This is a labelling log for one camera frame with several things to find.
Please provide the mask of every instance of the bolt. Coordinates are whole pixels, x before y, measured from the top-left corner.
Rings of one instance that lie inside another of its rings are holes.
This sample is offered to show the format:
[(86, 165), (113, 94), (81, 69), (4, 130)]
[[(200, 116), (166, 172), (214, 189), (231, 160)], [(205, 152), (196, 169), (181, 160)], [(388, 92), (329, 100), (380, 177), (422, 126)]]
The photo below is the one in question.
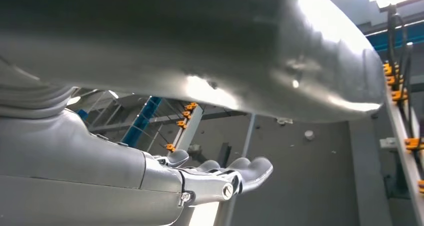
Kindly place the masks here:
[(233, 195), (232, 185), (227, 183), (223, 188), (222, 194), (223, 194), (225, 200), (230, 199), (231, 196)]
[(183, 192), (183, 193), (181, 194), (181, 200), (182, 200), (183, 202), (187, 202), (187, 201), (189, 201), (191, 197), (192, 197), (192, 196), (191, 196), (191, 195), (190, 195), (190, 193), (188, 193), (188, 192)]

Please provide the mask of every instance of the metal rod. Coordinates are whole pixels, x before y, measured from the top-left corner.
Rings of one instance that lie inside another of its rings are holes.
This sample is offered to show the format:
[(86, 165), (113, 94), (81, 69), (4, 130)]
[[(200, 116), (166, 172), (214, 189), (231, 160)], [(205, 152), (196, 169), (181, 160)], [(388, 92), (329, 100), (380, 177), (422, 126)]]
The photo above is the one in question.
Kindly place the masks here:
[[(249, 127), (247, 128), (248, 133), (246, 134), (246, 140), (244, 141), (242, 157), (246, 157), (249, 149), (249, 145), (252, 138), (253, 127), (256, 121), (256, 115), (252, 114), (250, 117)], [(234, 207), (236, 205), (236, 196), (233, 196), (230, 201), (223, 202), (219, 206), (219, 218), (215, 220), (215, 226), (231, 226), (231, 220), (234, 214)]]
[(94, 108), (94, 106), (97, 104), (97, 102), (100, 101), (100, 99), (105, 95), (106, 91), (104, 91), (98, 98), (97, 100), (94, 102), (94, 104), (90, 107), (90, 109), (87, 111), (87, 114)]
[(255, 121), (256, 121), (256, 114), (252, 114), (250, 117), (249, 127), (247, 128), (248, 133), (246, 135), (246, 140), (244, 141), (243, 152), (241, 153), (242, 157), (246, 157), (246, 155), (248, 154), (248, 149), (251, 143), (252, 132), (253, 132), (253, 127), (255, 125)]
[(97, 123), (97, 121), (103, 116), (103, 114), (105, 113), (105, 111), (108, 109), (108, 107), (111, 105), (111, 103), (112, 103), (112, 101), (110, 101), (109, 102), (109, 104), (105, 107), (105, 108), (103, 108), (103, 110), (102, 111), (100, 111), (100, 113), (98, 114), (98, 116), (94, 119), (94, 121), (90, 124), (90, 129), (91, 128), (93, 128), (95, 125), (96, 125), (96, 123)]
[(180, 117), (180, 115), (178, 114), (178, 112), (174, 111), (175, 108), (168, 102), (168, 100), (166, 98), (164, 98), (163, 100), (169, 106), (169, 108), (171, 109), (171, 111), (173, 111), (177, 115), (178, 118), (182, 118), (182, 117)]
[(150, 149), (152, 148), (152, 145), (153, 145), (153, 143), (155, 142), (156, 137), (157, 137), (157, 136), (158, 136), (158, 134), (159, 134), (159, 131), (162, 129), (162, 126), (163, 126), (163, 124), (161, 124), (161, 125), (159, 126), (159, 128), (157, 129), (158, 131), (157, 131), (157, 132), (156, 132), (156, 134), (154, 135), (154, 137), (153, 137), (152, 141), (150, 142), (150, 144), (149, 144), (149, 146), (148, 146), (148, 148), (147, 148), (146, 152), (149, 152), (149, 151), (150, 151)]
[(105, 125), (107, 125), (111, 120), (112, 120), (112, 118), (116, 115), (116, 113), (118, 112), (118, 110), (121, 108), (121, 105), (119, 104), (118, 106), (117, 106), (117, 108), (114, 110), (114, 112), (112, 113), (112, 115), (107, 119), (107, 121), (106, 121), (106, 123), (105, 123)]

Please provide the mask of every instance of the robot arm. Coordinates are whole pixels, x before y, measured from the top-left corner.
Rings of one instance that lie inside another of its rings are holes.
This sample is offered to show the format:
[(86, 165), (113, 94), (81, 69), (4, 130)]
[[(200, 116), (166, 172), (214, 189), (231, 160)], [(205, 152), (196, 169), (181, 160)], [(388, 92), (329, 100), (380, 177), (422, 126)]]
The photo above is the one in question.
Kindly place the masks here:
[(109, 142), (69, 110), (0, 118), (0, 128), (2, 225), (166, 225), (184, 206), (257, 188), (273, 170), (265, 158), (179, 168), (186, 152), (155, 157)]

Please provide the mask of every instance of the black cable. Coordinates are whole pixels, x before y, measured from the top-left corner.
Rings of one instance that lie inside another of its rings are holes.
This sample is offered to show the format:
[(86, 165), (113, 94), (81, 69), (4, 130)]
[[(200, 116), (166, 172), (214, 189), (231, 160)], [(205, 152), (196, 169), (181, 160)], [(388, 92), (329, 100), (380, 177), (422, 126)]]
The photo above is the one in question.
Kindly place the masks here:
[(402, 69), (403, 69), (403, 64), (404, 64), (404, 56), (405, 56), (405, 53), (406, 53), (406, 50), (407, 50), (408, 32), (407, 32), (407, 29), (405, 27), (405, 22), (404, 22), (403, 18), (398, 13), (394, 14), (392, 17), (395, 21), (394, 30), (396, 31), (396, 19), (399, 20), (400, 29), (402, 30), (402, 48), (400, 50), (400, 57), (399, 57), (399, 72), (400, 72), (400, 75), (404, 75), (404, 73), (403, 73), (404, 70), (402, 70)]

